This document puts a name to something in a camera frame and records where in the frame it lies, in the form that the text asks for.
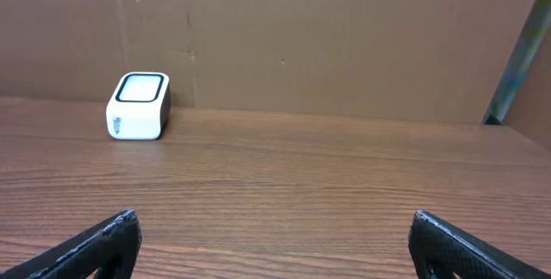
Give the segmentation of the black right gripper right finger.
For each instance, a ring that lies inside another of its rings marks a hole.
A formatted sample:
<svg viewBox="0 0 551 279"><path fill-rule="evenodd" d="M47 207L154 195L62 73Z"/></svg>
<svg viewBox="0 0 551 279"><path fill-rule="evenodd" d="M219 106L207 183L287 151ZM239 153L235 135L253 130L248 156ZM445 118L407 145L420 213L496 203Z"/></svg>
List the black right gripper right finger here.
<svg viewBox="0 0 551 279"><path fill-rule="evenodd" d="M448 223L418 210L408 248L419 278L541 278L550 275Z"/></svg>

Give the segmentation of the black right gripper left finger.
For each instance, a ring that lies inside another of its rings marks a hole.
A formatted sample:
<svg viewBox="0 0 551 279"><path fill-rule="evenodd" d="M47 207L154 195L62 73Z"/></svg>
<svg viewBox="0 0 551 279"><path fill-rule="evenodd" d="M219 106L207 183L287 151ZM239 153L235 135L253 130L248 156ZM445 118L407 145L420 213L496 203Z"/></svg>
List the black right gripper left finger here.
<svg viewBox="0 0 551 279"><path fill-rule="evenodd" d="M65 242L1 274L4 279L72 279L132 276L141 231L137 214L124 209Z"/></svg>

